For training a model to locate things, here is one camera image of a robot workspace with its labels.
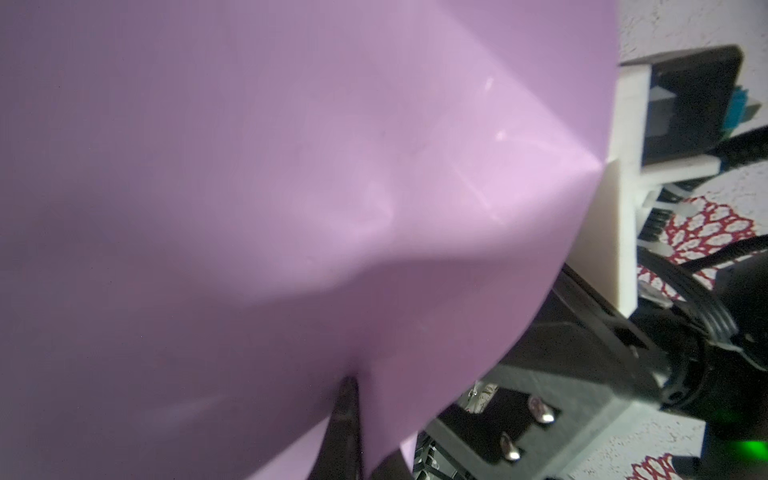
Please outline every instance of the speckled white wall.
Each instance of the speckled white wall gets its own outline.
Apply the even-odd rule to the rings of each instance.
[[[621,0],[621,59],[737,44],[739,83],[763,103],[736,133],[768,124],[768,0]]]

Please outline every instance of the green light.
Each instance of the green light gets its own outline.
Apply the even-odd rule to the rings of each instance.
[[[768,462],[768,442],[736,442],[735,446],[747,461]]]

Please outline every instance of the purple paper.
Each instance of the purple paper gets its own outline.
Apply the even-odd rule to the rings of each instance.
[[[3,2],[3,472],[300,478],[349,374],[375,466],[544,299],[603,167],[614,16]]]

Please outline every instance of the metal bolt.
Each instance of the metal bolt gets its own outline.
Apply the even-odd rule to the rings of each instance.
[[[516,462],[520,459],[520,450],[512,443],[512,439],[509,438],[507,432],[502,432],[502,437],[498,440],[498,444],[502,447],[504,458],[510,462]]]
[[[544,424],[554,422],[554,411],[537,396],[528,397],[528,410],[531,411],[536,422]]]

